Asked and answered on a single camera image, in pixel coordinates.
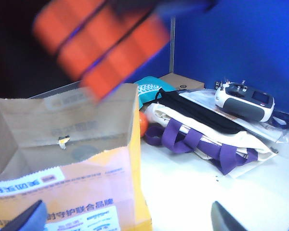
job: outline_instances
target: brown paper bag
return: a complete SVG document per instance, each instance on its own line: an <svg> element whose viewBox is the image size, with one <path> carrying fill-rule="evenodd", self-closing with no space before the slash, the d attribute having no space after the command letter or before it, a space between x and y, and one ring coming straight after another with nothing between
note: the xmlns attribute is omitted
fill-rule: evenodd
<svg viewBox="0 0 289 231"><path fill-rule="evenodd" d="M0 99L0 227L41 199L45 230L152 230L139 133L134 84L98 105L81 89Z"/></svg>

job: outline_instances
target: white device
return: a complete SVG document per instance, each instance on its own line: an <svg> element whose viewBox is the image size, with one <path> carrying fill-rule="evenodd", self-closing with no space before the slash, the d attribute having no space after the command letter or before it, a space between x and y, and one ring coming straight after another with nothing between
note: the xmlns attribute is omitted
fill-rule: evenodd
<svg viewBox="0 0 289 231"><path fill-rule="evenodd" d="M215 104L231 114L260 122L268 121L274 110L274 98L244 83L221 83L215 93Z"/></svg>

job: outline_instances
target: black bag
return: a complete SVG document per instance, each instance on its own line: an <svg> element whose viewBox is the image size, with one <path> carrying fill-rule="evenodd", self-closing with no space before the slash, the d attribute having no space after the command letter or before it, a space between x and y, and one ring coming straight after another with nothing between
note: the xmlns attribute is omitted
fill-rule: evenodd
<svg viewBox="0 0 289 231"><path fill-rule="evenodd" d="M160 89L156 94L155 100L152 102L160 103L222 133L236 134L239 131L245 130L242 126L230 119L181 97L177 91L164 91Z"/></svg>

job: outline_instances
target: blurry orange object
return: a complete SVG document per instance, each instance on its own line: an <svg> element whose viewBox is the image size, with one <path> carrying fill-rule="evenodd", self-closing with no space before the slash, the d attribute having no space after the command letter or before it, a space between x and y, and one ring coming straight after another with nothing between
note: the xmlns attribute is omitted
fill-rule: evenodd
<svg viewBox="0 0 289 231"><path fill-rule="evenodd" d="M152 11L118 17L107 0L53 0L36 17L33 33L100 100L169 41Z"/></svg>
<svg viewBox="0 0 289 231"><path fill-rule="evenodd" d="M139 111L139 123L140 123L140 137L144 136L145 132L148 129L149 122L145 114Z"/></svg>

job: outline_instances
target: white desk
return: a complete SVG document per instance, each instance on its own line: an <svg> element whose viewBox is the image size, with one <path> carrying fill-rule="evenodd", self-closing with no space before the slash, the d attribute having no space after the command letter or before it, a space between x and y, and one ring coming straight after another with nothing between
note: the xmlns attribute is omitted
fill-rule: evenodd
<svg viewBox="0 0 289 231"><path fill-rule="evenodd" d="M233 179L192 153L142 141L142 190L154 231L211 231L216 200L249 231L288 231L289 143L274 147L278 156Z"/></svg>

